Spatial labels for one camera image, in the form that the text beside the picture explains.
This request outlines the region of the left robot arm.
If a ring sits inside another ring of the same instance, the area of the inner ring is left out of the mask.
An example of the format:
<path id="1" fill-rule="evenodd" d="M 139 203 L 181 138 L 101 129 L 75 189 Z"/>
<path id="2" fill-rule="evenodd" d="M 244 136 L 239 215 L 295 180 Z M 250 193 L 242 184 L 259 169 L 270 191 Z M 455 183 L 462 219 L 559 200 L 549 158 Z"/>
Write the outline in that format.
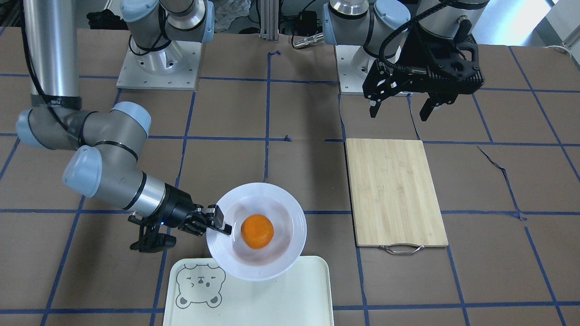
<path id="1" fill-rule="evenodd" d="M 330 0 L 323 6 L 324 40 L 361 46 L 371 59 L 362 82 L 375 118 L 381 103 L 402 92 L 428 95 L 420 118 L 428 120 L 458 95 L 484 85 L 472 31 L 486 0 L 421 0 L 415 15 L 397 0 Z"/>

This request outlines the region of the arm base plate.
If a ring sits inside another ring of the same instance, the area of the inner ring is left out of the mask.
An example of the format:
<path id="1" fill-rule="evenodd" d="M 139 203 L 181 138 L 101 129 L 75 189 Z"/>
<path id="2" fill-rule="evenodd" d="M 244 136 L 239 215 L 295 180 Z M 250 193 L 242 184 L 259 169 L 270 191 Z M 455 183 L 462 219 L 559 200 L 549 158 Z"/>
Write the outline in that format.
<path id="1" fill-rule="evenodd" d="M 362 95 L 363 82 L 374 62 L 362 46 L 335 45 L 340 94 Z"/>
<path id="2" fill-rule="evenodd" d="M 202 44 L 172 41 L 165 49 L 146 54 L 132 40 L 116 86 L 120 89 L 194 91 Z"/>

